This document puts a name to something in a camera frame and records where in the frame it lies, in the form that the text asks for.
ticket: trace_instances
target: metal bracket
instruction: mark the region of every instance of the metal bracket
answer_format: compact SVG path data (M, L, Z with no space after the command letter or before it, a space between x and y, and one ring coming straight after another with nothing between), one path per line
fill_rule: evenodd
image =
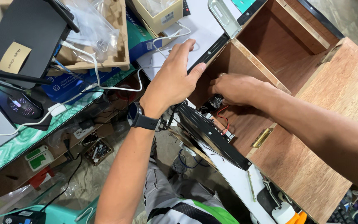
M255 141L251 144L251 147L259 148L263 142L266 140L267 136L270 135L270 133L273 131L273 128L266 128L263 130L258 137L255 139Z
M240 32L240 24L223 0L208 0L208 9L230 39L233 39Z

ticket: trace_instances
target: right hand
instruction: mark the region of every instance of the right hand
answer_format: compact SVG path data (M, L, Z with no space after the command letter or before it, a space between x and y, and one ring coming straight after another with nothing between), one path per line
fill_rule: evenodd
M223 104L251 105L260 108L263 97L277 90L270 83L262 82L254 77L243 74L222 73L210 83L211 94L221 94Z

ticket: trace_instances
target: concrete floor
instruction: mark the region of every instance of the concrete floor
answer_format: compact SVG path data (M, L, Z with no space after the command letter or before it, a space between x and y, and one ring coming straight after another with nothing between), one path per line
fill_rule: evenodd
M308 0L343 35L358 45L358 0Z

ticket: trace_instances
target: power strip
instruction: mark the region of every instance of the power strip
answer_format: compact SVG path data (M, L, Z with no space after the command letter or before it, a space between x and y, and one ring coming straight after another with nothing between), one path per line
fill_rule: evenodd
M74 132L74 136L77 138L77 139L81 139L82 137L85 137L88 135L88 133L90 133L95 127L89 127L85 130L82 130L82 128L76 130Z

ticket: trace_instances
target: black router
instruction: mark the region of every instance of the black router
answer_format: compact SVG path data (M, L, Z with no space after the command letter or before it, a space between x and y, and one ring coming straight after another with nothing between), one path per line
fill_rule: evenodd
M36 83L48 84L42 78L49 70L60 40L66 40L71 30L80 31L69 11L58 0L13 0L0 23L0 62L14 42L31 51L18 75L0 70L3 74L0 78L25 89Z

